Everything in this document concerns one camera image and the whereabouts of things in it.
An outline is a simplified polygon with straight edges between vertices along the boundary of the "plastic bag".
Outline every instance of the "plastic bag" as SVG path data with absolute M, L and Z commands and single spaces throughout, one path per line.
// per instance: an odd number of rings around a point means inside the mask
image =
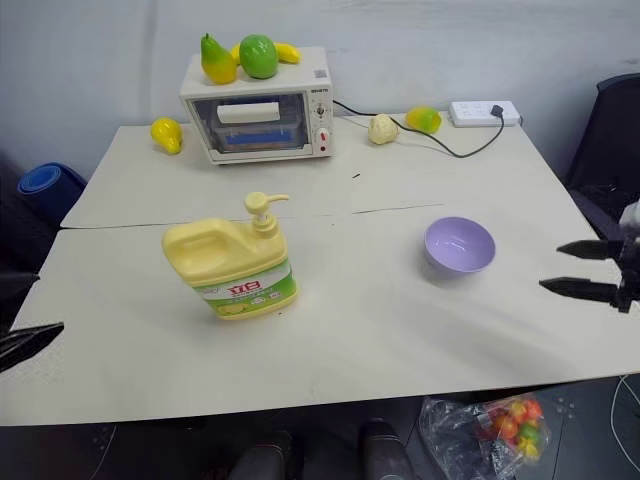
M 532 394 L 474 405 L 425 397 L 419 428 L 449 480 L 507 480 L 535 465 L 550 439 Z

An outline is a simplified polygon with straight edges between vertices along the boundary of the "toaster oven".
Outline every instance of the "toaster oven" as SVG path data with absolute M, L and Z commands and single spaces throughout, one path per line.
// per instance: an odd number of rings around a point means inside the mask
M 191 58 L 180 98 L 214 164 L 324 157 L 333 152 L 333 93 L 325 50 L 300 48 L 298 64 L 257 80 L 238 67 L 213 85 Z

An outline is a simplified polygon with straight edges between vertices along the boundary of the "black cable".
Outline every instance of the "black cable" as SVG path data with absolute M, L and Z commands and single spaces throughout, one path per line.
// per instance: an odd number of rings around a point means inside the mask
M 341 106 L 345 110 L 348 110 L 348 111 L 350 111 L 351 113 L 353 113 L 355 115 L 363 115 L 365 117 L 375 117 L 376 115 L 378 115 L 377 113 L 358 112 L 357 110 L 354 110 L 353 108 L 347 107 L 344 103 L 341 103 L 341 102 L 339 102 L 337 100 L 334 100 L 333 103 L 335 103 L 336 105 Z M 497 117 L 497 118 L 500 119 L 500 130 L 498 130 L 498 133 L 496 133 L 491 140 L 489 140 L 487 143 L 485 143 L 480 148 L 475 149 L 473 152 L 464 153 L 464 154 L 459 154 L 459 153 L 454 152 L 449 147 L 447 147 L 444 143 L 442 143 L 440 140 L 438 140 L 436 137 L 434 137 L 433 135 L 431 135 L 429 133 L 426 133 L 426 132 L 423 132 L 423 131 L 420 131 L 420 130 L 416 130 L 415 128 L 405 127 L 400 122 L 398 122 L 395 118 L 393 118 L 391 116 L 389 116 L 389 118 L 391 118 L 391 121 L 393 123 L 395 123 L 398 127 L 400 127 L 402 130 L 405 130 L 407 132 L 419 133 L 421 135 L 424 135 L 425 137 L 429 137 L 431 140 L 433 140 L 438 145 L 440 145 L 442 148 L 444 148 L 452 156 L 454 156 L 456 158 L 467 158 L 467 157 L 470 157 L 471 155 L 475 155 L 476 153 L 481 152 L 482 150 L 487 148 L 489 145 L 491 145 L 494 142 L 494 140 L 500 136 L 500 134 L 502 133 L 502 130 L 504 130 L 504 118 L 502 116 L 502 108 L 500 108 L 498 105 L 494 105 L 493 109 L 491 110 L 491 115 L 493 115 L 494 117 Z

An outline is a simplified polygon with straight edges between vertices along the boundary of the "power strip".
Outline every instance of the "power strip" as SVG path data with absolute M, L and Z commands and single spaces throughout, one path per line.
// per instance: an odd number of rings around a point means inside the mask
M 520 114 L 509 101 L 499 102 L 451 102 L 449 113 L 456 127 L 492 127 L 500 126 L 500 119 L 491 115 L 491 108 L 499 105 L 503 108 L 502 118 L 505 126 L 520 123 Z

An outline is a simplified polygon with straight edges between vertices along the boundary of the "power cord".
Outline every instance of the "power cord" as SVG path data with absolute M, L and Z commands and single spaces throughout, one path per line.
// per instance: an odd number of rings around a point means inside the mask
M 610 423 L 611 423 L 611 433 L 613 433 L 613 437 L 616 439 L 616 442 L 618 442 L 618 446 L 620 447 L 620 450 L 622 450 L 622 453 L 624 453 L 624 456 L 627 457 L 627 460 L 629 460 L 629 463 L 631 465 L 633 465 L 633 467 L 640 472 L 640 467 L 638 466 L 638 464 L 636 462 L 634 462 L 631 457 L 629 456 L 629 454 L 627 453 L 627 450 L 624 448 L 624 446 L 622 445 L 622 442 L 620 441 L 620 438 L 618 438 L 618 433 L 616 432 L 615 427 L 613 426 L 613 412 L 615 411 L 616 408 L 616 400 L 618 399 L 618 392 L 620 391 L 620 387 L 624 384 L 625 387 L 627 387 L 627 389 L 629 390 L 629 392 L 631 393 L 631 395 L 633 395 L 633 398 L 636 399 L 636 402 L 638 403 L 638 405 L 640 405 L 640 399 L 638 398 L 638 396 L 636 395 L 636 393 L 633 391 L 633 389 L 629 386 L 629 384 L 626 382 L 627 377 L 629 375 L 625 375 L 623 377 L 620 377 L 620 380 L 618 380 L 618 385 L 616 385 L 616 389 L 613 392 L 613 399 L 611 400 L 611 415 L 609 417 Z
M 344 108 L 345 110 L 348 110 L 349 112 L 353 113 L 354 115 L 362 115 L 362 116 L 365 116 L 365 117 L 375 117 L 376 115 L 378 115 L 377 113 L 358 112 L 357 110 L 354 110 L 351 107 L 347 107 L 344 103 L 338 102 L 337 100 L 334 100 L 333 103 L 335 103 L 336 105 L 341 106 L 342 108 Z M 398 122 L 395 118 L 393 118 L 391 116 L 389 118 L 391 118 L 391 121 L 393 123 L 395 123 L 398 127 L 400 127 L 402 130 L 405 130 L 407 132 L 419 133 L 421 135 L 424 135 L 425 137 L 429 137 L 431 140 L 433 140 L 438 145 L 440 145 L 442 148 L 444 148 L 447 151 L 447 153 L 449 153 L 450 155 L 452 155 L 452 156 L 454 156 L 456 158 L 467 158 L 467 157 L 470 157 L 471 155 L 475 155 L 476 153 L 481 152 L 482 150 L 487 148 L 489 145 L 491 145 L 495 141 L 495 139 L 500 136 L 500 134 L 502 133 L 502 130 L 504 130 L 504 118 L 502 116 L 502 112 L 503 112 L 503 109 L 499 105 L 494 105 L 493 108 L 491 109 L 491 115 L 493 115 L 494 117 L 497 117 L 497 118 L 500 119 L 500 130 L 498 130 L 498 133 L 496 133 L 491 140 L 489 140 L 487 143 L 485 143 L 480 148 L 475 149 L 473 152 L 463 153 L 463 154 L 454 152 L 449 147 L 447 147 L 444 143 L 442 143 L 440 140 L 438 140 L 436 137 L 434 137 L 433 135 L 431 135 L 429 133 L 422 132 L 420 130 L 416 130 L 415 128 L 405 127 L 400 122 Z
M 111 436 L 109 437 L 109 443 L 107 443 L 107 446 L 105 447 L 104 452 L 102 452 L 102 458 L 100 458 L 100 461 L 98 462 L 98 466 L 89 477 L 89 480 L 93 480 L 94 478 L 96 478 L 96 475 L 98 474 L 98 472 L 100 471 L 100 468 L 102 467 L 102 464 L 104 463 L 104 459 L 107 458 L 107 453 L 109 453 L 109 448 L 111 447 L 113 436 L 116 434 L 116 428 L 118 428 L 118 426 L 114 425 L 113 430 L 111 430 Z

